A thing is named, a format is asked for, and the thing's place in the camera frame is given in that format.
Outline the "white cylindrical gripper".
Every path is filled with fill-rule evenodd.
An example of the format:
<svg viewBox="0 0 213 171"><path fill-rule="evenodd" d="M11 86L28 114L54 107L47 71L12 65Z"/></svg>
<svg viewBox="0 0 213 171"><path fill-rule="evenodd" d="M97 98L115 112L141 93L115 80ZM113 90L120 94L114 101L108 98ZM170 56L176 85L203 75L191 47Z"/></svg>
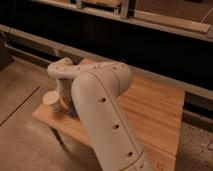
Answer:
<svg viewBox="0 0 213 171"><path fill-rule="evenodd" d="M57 90L66 104L71 103L71 83L68 79L57 80Z"/></svg>

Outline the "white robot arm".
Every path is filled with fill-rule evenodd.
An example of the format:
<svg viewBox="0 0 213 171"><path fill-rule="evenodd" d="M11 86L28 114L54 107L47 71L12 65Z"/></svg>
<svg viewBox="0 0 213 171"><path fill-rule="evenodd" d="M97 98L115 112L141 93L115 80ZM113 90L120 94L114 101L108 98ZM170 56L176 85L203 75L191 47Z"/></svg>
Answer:
<svg viewBox="0 0 213 171"><path fill-rule="evenodd" d="M154 171L117 101L132 83L128 65L73 65L63 58L50 64L47 72L59 82L68 82L59 90L72 100L103 171Z"/></svg>

